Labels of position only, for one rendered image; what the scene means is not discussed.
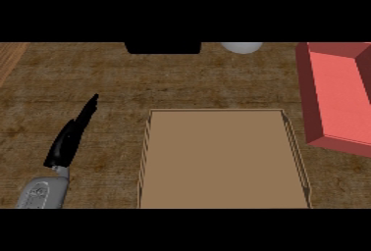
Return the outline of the black appliance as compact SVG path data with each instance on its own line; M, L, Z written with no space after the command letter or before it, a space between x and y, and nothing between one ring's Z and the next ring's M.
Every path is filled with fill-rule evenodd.
M198 54L201 49L199 42L125 42L124 45L130 54Z

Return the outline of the pale grey rounded object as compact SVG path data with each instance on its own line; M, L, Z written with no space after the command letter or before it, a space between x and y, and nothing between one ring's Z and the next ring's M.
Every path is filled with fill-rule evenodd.
M260 42L223 42L221 46L226 50L236 54L251 54L260 50Z

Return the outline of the red tray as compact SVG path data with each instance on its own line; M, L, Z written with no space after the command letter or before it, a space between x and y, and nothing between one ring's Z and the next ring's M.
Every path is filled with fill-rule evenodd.
M371 42L300 42L306 142L371 158Z

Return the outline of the brown cardboard box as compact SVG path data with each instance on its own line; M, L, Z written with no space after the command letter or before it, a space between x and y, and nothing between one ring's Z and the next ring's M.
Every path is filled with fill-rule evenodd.
M140 209L301 209L310 184L279 109L153 109L144 127Z

